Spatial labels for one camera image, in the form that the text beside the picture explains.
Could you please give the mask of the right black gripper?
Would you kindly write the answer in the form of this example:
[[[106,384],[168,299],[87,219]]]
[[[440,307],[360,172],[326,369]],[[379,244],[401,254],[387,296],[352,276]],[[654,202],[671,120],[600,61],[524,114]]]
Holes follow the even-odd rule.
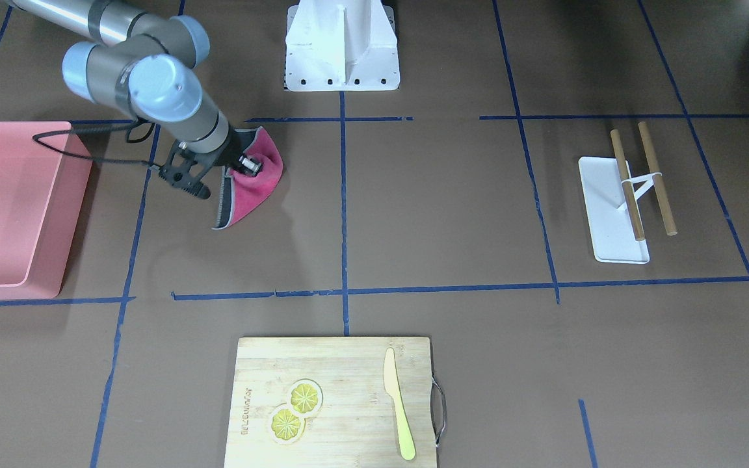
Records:
[[[210,152],[181,151],[181,168],[190,175],[205,175],[214,168],[232,168],[244,175],[253,174],[253,157],[246,156],[253,141],[253,129],[231,127],[225,141]]]

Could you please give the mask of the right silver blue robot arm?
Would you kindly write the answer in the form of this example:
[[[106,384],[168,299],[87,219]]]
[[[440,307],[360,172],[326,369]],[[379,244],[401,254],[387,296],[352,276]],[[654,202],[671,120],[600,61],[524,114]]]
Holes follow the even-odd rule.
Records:
[[[255,175],[262,165],[239,148],[230,122],[195,74],[210,53],[196,18],[162,18],[123,1],[11,1],[83,36],[62,60],[66,86],[81,98],[169,131],[191,157]]]

